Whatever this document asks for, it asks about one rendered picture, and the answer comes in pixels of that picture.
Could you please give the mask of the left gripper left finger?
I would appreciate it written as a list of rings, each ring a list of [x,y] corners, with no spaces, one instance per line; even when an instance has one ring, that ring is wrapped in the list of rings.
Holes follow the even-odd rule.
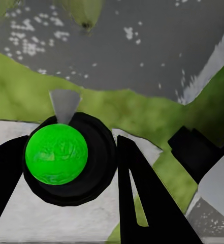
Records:
[[[22,136],[0,145],[0,218],[23,173],[23,148],[29,136]]]

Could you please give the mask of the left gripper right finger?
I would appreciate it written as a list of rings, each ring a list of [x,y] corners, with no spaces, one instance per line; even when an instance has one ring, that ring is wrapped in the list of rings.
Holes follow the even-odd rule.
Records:
[[[117,136],[121,244],[203,244],[133,140]],[[131,170],[149,227],[137,224]]]

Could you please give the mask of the insectifuge atomizer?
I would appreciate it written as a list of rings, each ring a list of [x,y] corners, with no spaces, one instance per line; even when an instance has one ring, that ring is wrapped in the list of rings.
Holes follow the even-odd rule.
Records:
[[[110,185],[118,149],[98,118],[76,111],[80,93],[55,89],[49,96],[55,116],[29,135],[21,161],[24,179],[46,203],[79,206]]]

